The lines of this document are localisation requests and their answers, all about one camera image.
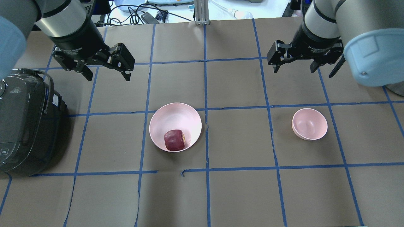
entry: red apple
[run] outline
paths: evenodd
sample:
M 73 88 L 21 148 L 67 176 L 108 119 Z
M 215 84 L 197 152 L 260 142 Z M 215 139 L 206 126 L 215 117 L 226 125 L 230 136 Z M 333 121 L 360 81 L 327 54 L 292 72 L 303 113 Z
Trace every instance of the red apple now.
M 179 129 L 174 129 L 164 134 L 164 142 L 169 151 L 180 151 L 185 148 L 184 133 Z

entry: small pink bowl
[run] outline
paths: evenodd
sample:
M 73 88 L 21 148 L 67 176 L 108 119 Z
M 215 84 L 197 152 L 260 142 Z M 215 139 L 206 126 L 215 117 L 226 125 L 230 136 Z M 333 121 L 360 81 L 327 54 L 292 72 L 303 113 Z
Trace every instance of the small pink bowl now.
M 316 140 L 327 133 L 328 124 L 320 112 L 315 109 L 304 108 L 294 114 L 292 129 L 302 139 Z
M 185 148 L 190 148 L 199 138 L 202 130 L 202 121 L 198 112 L 192 106 L 184 103 L 167 104 L 153 115 L 150 120 L 149 131 L 153 143 L 161 150 L 169 151 L 164 142 L 166 132 L 180 129 L 184 133 Z

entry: white table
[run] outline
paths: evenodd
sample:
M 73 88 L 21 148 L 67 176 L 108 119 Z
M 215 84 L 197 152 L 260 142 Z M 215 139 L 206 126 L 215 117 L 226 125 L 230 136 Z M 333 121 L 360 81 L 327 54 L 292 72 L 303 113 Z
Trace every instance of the white table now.
M 261 3 L 251 3 L 246 0 L 215 0 L 220 5 L 226 8 L 235 8 L 241 11 L 249 11 L 252 13 L 254 18 L 272 18 L 281 17 L 287 4 L 290 0 L 263 0 Z M 179 6 L 159 6 L 158 8 L 162 10 L 167 10 L 170 13 L 180 15 L 182 17 L 193 20 L 194 11 L 188 9 L 189 4 L 182 4 Z M 155 16 L 157 10 L 147 9 L 152 16 Z M 130 14 L 123 12 L 119 9 L 115 9 L 111 12 L 111 18 L 118 18 L 124 20 Z M 233 20 L 235 19 L 227 12 L 224 12 L 214 4 L 209 4 L 209 19 L 210 20 Z M 176 17 L 174 15 L 169 15 L 166 23 L 178 23 L 186 22 L 186 20 Z

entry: rice cooker handle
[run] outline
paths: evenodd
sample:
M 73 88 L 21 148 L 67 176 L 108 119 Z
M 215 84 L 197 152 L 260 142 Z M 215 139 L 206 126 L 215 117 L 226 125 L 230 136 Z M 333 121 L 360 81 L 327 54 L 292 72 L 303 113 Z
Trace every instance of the rice cooker handle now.
M 49 81 L 49 84 L 48 84 L 49 85 L 49 95 L 48 95 L 48 101 L 46 102 L 46 107 L 44 109 L 44 114 L 48 114 L 48 111 L 49 111 L 48 108 L 50 108 L 50 106 L 52 105 L 53 95 L 55 93 L 55 86 L 54 86 L 54 83 L 53 83 L 53 79 L 49 74 L 47 74 L 44 71 L 36 70 L 36 69 L 33 70 L 33 71 L 36 72 L 37 74 L 45 75 L 45 77 L 48 78 L 48 81 Z

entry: bowl rim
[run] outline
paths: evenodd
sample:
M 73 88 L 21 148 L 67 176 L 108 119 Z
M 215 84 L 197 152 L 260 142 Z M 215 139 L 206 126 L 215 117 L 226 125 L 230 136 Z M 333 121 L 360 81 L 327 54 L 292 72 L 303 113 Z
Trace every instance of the bowl rim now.
M 202 132 L 202 119 L 199 117 L 199 121 L 198 121 L 198 122 L 199 122 L 199 125 L 198 125 L 198 126 L 200 127 L 199 136 L 198 136 L 198 138 L 195 140 L 195 142 L 192 143 L 190 146 L 188 146 L 188 147 L 186 147 L 186 148 L 184 148 L 184 149 L 182 149 L 182 150 L 179 150 L 179 151 L 169 151 L 166 147 L 165 147 L 165 148 L 161 148 L 161 147 L 157 146 L 156 142 L 154 141 L 154 139 L 153 139 L 153 137 L 152 137 L 152 131 L 150 130 L 150 129 L 151 129 L 150 125 L 152 124 L 153 118 L 154 118 L 154 116 L 156 115 L 156 113 L 157 113 L 159 110 L 161 110 L 161 109 L 164 108 L 165 106 L 172 105 L 172 104 L 186 105 L 186 106 L 190 107 L 191 109 L 193 109 L 193 110 L 195 111 L 195 113 L 196 113 L 198 116 L 199 116 L 199 114 L 198 114 L 198 111 L 196 111 L 196 109 L 193 108 L 192 106 L 190 106 L 190 105 L 188 105 L 188 104 L 186 104 L 186 103 L 179 103 L 179 102 L 176 102 L 176 103 L 165 104 L 164 106 L 160 107 L 160 108 L 153 114 L 153 116 L 151 117 L 150 123 L 149 123 L 149 136 L 150 136 L 151 140 L 153 141 L 154 145 L 155 145 L 156 147 L 160 148 L 160 149 L 163 150 L 163 151 L 175 153 L 175 152 L 185 151 L 186 149 L 192 147 L 192 146 L 196 143 L 196 141 L 198 141 L 198 139 L 199 139 L 199 137 L 200 137 L 200 135 L 201 135 L 201 132 Z
M 322 117 L 321 119 L 324 120 L 325 123 L 326 123 L 326 129 L 325 129 L 324 134 L 322 134 L 322 135 L 321 135 L 320 137 L 318 137 L 318 138 L 305 137 L 305 136 L 303 136 L 303 135 L 296 129 L 296 127 L 295 127 L 295 116 L 296 116 L 296 114 L 298 114 L 300 111 L 305 110 L 305 109 L 309 109 L 309 110 L 311 110 L 311 111 L 314 110 L 315 112 L 319 113 L 319 114 L 321 115 L 321 117 Z M 328 122 L 327 122 L 327 119 L 324 117 L 324 115 L 323 115 L 322 113 L 320 113 L 318 110 L 312 109 L 312 108 L 302 108 L 302 109 L 299 109 L 298 111 L 296 111 L 296 113 L 293 115 L 293 118 L 292 118 L 292 129 L 293 129 L 293 132 L 295 132 L 295 133 L 297 134 L 297 136 L 299 136 L 299 137 L 302 138 L 302 139 L 305 139 L 305 140 L 318 140 L 318 139 L 323 138 L 323 137 L 325 136 L 325 134 L 327 134 L 327 131 L 328 131 Z

